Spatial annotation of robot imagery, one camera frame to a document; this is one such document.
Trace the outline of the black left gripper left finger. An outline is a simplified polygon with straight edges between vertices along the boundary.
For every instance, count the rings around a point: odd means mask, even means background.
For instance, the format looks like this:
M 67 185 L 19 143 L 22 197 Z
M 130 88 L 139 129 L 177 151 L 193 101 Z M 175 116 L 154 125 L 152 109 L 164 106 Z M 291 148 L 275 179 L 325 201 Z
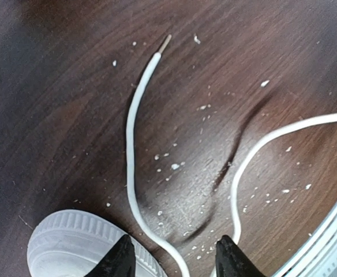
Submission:
M 136 255 L 131 237 L 123 235 L 85 277 L 135 277 Z

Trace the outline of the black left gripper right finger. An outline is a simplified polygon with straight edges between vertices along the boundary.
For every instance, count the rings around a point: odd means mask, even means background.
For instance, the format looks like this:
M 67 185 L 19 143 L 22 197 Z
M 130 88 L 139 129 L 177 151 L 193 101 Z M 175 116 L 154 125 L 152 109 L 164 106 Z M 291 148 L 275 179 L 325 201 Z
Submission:
M 216 243 L 215 271 L 219 277 L 265 277 L 228 235 Z

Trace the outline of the white canvas sneaker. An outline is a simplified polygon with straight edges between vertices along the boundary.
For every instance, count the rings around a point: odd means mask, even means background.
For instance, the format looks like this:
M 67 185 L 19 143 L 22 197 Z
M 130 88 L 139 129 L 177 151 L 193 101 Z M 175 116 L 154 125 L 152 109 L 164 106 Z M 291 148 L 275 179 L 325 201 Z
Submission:
M 126 232 L 89 212 L 66 209 L 44 218 L 27 247 L 31 276 L 85 276 Z

